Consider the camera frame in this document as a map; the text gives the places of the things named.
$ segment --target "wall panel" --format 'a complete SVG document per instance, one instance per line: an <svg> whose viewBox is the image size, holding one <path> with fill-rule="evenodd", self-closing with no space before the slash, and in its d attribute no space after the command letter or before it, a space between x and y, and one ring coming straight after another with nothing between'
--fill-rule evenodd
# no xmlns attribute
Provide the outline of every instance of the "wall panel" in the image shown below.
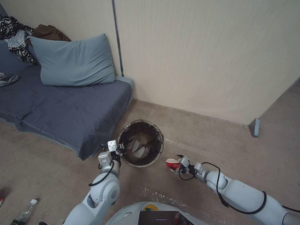
<svg viewBox="0 0 300 225"><path fill-rule="evenodd" d="M116 0L134 97L249 124L300 72L300 1Z"/></svg>

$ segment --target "trash can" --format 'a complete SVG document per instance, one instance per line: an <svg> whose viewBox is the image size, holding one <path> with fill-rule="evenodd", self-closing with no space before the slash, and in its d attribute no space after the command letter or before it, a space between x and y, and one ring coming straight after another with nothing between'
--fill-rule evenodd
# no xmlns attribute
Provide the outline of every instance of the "trash can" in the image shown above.
<svg viewBox="0 0 300 225"><path fill-rule="evenodd" d="M153 123L136 120L125 126L118 143L123 143L126 154L123 160L133 167L152 165L163 151L163 134Z"/></svg>

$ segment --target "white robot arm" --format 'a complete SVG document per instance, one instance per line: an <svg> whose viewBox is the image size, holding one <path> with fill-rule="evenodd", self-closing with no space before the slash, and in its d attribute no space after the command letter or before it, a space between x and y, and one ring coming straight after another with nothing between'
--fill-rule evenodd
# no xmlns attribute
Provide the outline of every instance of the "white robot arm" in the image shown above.
<svg viewBox="0 0 300 225"><path fill-rule="evenodd" d="M78 204L68 215L63 225L101 225L106 213L115 203L120 193L119 174L120 157L124 147L117 148L116 141L108 142L107 152L99 154L98 159L102 166L102 173L93 181L90 192L82 203ZM193 178L205 183L221 202L247 214L258 224L266 225L292 225L300 224L300 216L288 212L281 204L265 192L261 192L238 180L232 180L219 171L208 171L203 166L205 163L191 164L186 156L181 156L180 173L190 173ZM157 202L140 202L119 210L108 224L138 224L140 211L148 205L156 205L162 211L177 211L188 220L187 224L205 224L180 209Z"/></svg>
<svg viewBox="0 0 300 225"><path fill-rule="evenodd" d="M120 193L118 177L122 153L117 149L116 140L107 144L109 151L98 156L102 173L89 184L91 190L82 203L70 212L64 225L101 225L109 208L116 202Z"/></svg>
<svg viewBox="0 0 300 225"><path fill-rule="evenodd" d="M300 216L289 213L277 200L241 181L232 180L219 171L208 171L203 164L192 165L184 156L180 171L187 171L216 193L221 202L240 213L247 214L258 224L300 224Z"/></svg>

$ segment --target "zebra print clothing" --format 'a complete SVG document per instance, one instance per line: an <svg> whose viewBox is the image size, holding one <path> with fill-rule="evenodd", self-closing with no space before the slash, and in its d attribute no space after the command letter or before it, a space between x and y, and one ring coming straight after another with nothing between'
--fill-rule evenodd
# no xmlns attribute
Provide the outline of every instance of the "zebra print clothing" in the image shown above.
<svg viewBox="0 0 300 225"><path fill-rule="evenodd" d="M27 50L27 38L33 34L33 29L16 20L14 17L4 16L0 20L0 39L8 44L8 50L18 56L22 61L26 59L31 64L36 61Z"/></svg>

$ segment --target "carpet floor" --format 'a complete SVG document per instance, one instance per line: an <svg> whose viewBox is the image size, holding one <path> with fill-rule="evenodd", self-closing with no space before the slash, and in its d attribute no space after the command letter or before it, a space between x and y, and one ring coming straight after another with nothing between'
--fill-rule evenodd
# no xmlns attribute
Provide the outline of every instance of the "carpet floor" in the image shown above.
<svg viewBox="0 0 300 225"><path fill-rule="evenodd" d="M165 160L176 159L176 154L187 154L192 162L214 163L226 176L300 209L299 104L300 82L261 116L259 137L253 138L247 125L134 100L117 124L114 139L131 121L145 119L162 131L164 151L147 168L122 162L121 193L106 220L129 204L158 201L209 224L254 224L224 207L203 183L182 181L169 171ZM39 198L28 225L61 224L99 174L97 155L82 161L69 149L0 122L0 197L4 198L0 223L10 224L32 198Z"/></svg>

